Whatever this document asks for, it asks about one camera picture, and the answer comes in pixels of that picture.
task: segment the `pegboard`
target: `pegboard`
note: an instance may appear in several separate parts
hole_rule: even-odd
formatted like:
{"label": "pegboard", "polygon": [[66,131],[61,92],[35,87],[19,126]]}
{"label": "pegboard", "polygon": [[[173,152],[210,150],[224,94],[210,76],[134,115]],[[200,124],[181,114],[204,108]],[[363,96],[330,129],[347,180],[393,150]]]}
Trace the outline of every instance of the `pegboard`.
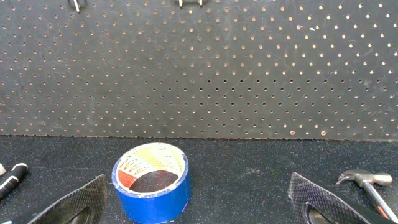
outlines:
{"label": "pegboard", "polygon": [[0,134],[398,139],[395,0],[0,1]]}

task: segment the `metal hammer head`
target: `metal hammer head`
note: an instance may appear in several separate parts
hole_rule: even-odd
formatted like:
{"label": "metal hammer head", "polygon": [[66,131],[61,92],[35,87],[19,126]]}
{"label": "metal hammer head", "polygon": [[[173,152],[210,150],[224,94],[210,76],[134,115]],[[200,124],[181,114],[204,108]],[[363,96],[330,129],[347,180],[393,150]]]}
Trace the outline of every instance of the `metal hammer head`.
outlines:
{"label": "metal hammer head", "polygon": [[344,172],[338,178],[336,185],[339,185],[343,181],[346,180],[353,180],[355,181],[360,187],[363,186],[364,183],[370,184],[379,184],[379,185],[391,185],[392,184],[392,177],[390,174],[387,173],[377,173],[372,174],[366,170],[349,170]]}

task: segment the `black tool with white stripe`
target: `black tool with white stripe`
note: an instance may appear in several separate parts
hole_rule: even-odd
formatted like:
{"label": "black tool with white stripe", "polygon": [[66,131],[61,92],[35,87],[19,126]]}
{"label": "black tool with white stripe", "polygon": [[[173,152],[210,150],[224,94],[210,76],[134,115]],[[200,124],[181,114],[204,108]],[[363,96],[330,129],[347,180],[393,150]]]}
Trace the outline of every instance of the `black tool with white stripe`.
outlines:
{"label": "black tool with white stripe", "polygon": [[0,182],[0,200],[9,195],[25,177],[28,166],[25,163],[16,164],[12,170]]}

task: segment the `tape roll inner label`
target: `tape roll inner label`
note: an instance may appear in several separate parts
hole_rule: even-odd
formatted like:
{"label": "tape roll inner label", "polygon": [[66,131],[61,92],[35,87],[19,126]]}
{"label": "tape roll inner label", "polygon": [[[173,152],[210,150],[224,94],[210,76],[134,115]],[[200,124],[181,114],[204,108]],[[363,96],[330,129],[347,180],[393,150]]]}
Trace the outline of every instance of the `tape roll inner label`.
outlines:
{"label": "tape roll inner label", "polygon": [[145,144],[125,153],[116,170],[128,192],[153,194],[174,189],[185,170],[183,152],[164,143]]}

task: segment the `black table surface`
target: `black table surface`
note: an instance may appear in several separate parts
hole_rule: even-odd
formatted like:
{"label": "black table surface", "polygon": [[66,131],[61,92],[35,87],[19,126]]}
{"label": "black table surface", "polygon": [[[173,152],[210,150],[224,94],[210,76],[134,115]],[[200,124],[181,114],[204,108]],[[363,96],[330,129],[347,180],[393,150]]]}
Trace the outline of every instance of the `black table surface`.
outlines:
{"label": "black table surface", "polygon": [[133,223],[119,204],[111,171],[126,151],[150,142],[179,147],[190,163],[192,197],[174,223],[295,223],[287,196],[292,172],[373,209],[353,182],[335,187],[350,169],[390,173],[393,185],[376,190],[398,213],[396,142],[0,136],[0,163],[8,169],[18,162],[30,166],[21,185],[0,202],[0,223],[98,174],[106,175],[109,190],[101,222]]}

